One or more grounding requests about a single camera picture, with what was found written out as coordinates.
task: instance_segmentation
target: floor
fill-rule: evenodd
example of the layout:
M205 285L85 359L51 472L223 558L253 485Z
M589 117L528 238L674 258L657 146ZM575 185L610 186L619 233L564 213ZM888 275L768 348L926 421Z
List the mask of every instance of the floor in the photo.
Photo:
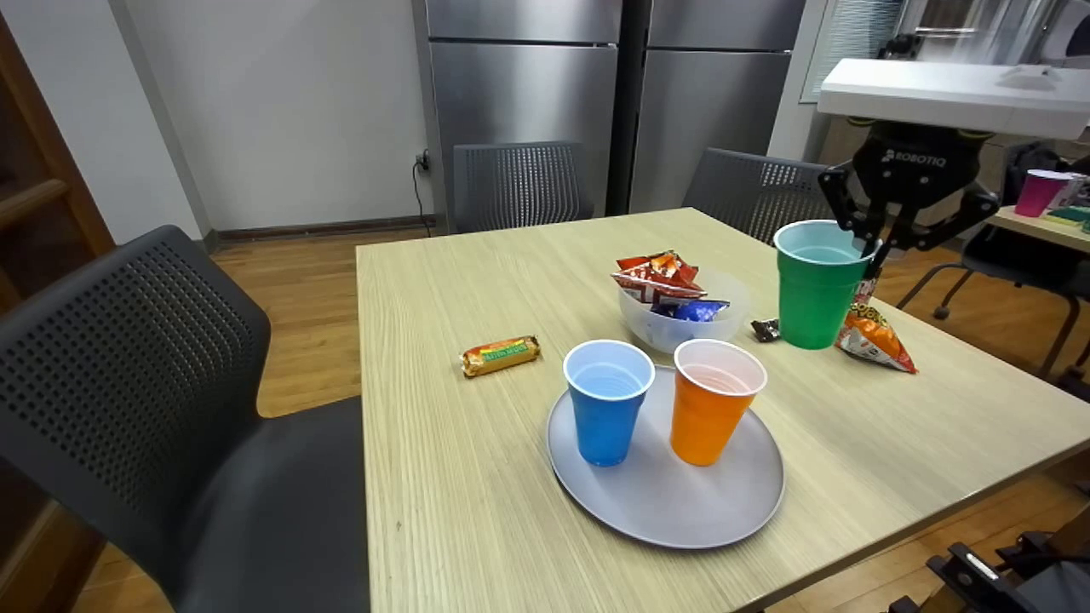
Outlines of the floor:
M260 387L265 414L286 414L304 405L320 405L359 393L359 322L353 322L353 246L400 242L427 235L419 225L339 229L339 233L282 233L225 238L215 246L223 270L240 278L271 321L271 350ZM956 258L947 249L911 253L886 267L880 281L882 301L900 301L924 270ZM953 275L939 275L911 308L931 317ZM953 302L939 326L982 350L992 350L1016 367L1037 372L1053 330L1064 317L1064 301L1040 289L1016 289L995 278L974 278ZM1068 365L1090 341L1090 317L1082 314L1058 365ZM1058 529L1087 498L1066 487L1064 478L1090 478L1066 462L1049 472L1029 472L949 516L906 535L902 541L838 569L803 591L770 607L793 611L886 611L900 596L924 598L937 590L926 558L953 541L974 544L995 558L995 544L1008 544L1024 529ZM161 590L107 547L91 580L85 583L75 613L161 613L169 611Z

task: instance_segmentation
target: round tray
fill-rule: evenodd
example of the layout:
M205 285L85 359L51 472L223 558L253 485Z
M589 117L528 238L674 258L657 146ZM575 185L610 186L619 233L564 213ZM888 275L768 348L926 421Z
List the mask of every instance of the round tray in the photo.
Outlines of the round tray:
M657 372L619 468L579 456L575 410L564 393L547 421L547 461L568 498L610 523L662 547L723 547L770 523L782 501L782 456L770 429L747 412L716 468L687 468L671 448L674 372Z

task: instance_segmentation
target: refrigerator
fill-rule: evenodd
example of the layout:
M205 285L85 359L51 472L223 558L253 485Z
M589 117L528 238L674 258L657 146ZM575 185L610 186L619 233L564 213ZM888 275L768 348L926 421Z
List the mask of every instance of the refrigerator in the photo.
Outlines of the refrigerator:
M613 210L685 205L705 146L768 154L803 0L648 0Z
M584 146L607 210L622 0L416 0L436 217L451 213L453 146Z
M768 154L803 0L416 0L431 205L460 144L568 140L596 213L685 205L705 146Z

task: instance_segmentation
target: chair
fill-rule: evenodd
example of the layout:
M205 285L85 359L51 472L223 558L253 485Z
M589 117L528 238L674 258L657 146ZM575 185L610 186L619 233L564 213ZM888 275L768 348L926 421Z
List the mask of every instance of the chair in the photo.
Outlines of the chair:
M772 246L777 229L802 217L831 217L817 186L822 162L705 150L685 205Z
M1016 146L1005 162L1008 168L1005 168L1001 200L1017 200L1023 179L1033 168L1058 168L1064 159L1040 144L1024 144L1024 146ZM1045 362L1040 367L1040 373L1049 379L1068 330L1080 321L1080 308L1087 296L1087 281L1080 278L1080 261L1082 261L1082 255L1076 249L1064 249L1064 246L1053 246L1053 242L1042 242L1033 235L984 225L982 233L974 233L964 242L959 261L944 261L944 267L933 267L931 274L924 274L921 281L897 308L911 308L914 296L944 270L959 270L959 275L947 289L939 308L933 311L933 321L949 317L949 301L964 289L964 281L974 274L1008 278L1016 285L1037 285L1037 289L1057 292L1058 301L1066 301L1066 317L1064 317L1064 322L1045 350Z
M484 233L589 217L579 144L453 146L453 229Z
M0 456L176 611L364 611L360 403L261 418L265 314L176 229L0 321Z

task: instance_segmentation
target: light wood tabletop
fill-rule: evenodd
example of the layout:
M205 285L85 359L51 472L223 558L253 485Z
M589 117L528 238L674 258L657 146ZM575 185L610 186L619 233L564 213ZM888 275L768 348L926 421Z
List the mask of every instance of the light wood tabletop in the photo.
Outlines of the light wood tabletop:
M629 336L613 258L662 249L777 314L772 249L687 207L359 249L371 611L768 607L1090 435L1087 403L886 302L921 373L744 334L782 506L731 547L637 544L564 498L546 429L564 350ZM456 373L463 348L514 334L540 362Z
M1082 233L1082 225L1072 217L1057 217L1057 213L1024 217L1024 213L1016 213L1016 207L999 207L999 213L992 213L988 225L1090 255L1090 233Z

